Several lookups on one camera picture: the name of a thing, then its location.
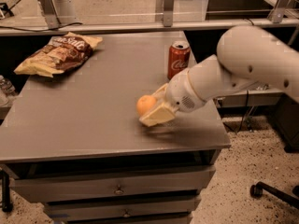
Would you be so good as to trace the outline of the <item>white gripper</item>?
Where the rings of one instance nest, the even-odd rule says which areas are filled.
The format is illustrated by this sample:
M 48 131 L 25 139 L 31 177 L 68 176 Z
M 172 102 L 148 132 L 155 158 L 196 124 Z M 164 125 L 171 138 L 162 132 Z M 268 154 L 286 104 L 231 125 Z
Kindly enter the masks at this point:
M 139 119 L 147 127 L 174 119 L 177 111 L 190 113 L 206 104 L 192 87 L 189 69 L 174 75 L 168 84 L 163 84 L 151 96 L 157 101 L 165 99 L 168 103 L 159 103 Z

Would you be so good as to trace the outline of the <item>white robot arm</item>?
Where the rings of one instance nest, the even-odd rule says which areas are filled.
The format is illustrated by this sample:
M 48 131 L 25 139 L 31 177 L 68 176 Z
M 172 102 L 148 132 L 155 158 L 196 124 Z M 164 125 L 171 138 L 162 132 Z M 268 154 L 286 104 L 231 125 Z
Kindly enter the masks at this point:
M 215 55 L 174 75 L 153 93 L 156 103 L 139 121 L 148 127 L 166 123 L 177 112 L 193 112 L 258 83 L 299 102 L 299 52 L 258 26 L 235 26 L 221 36 Z

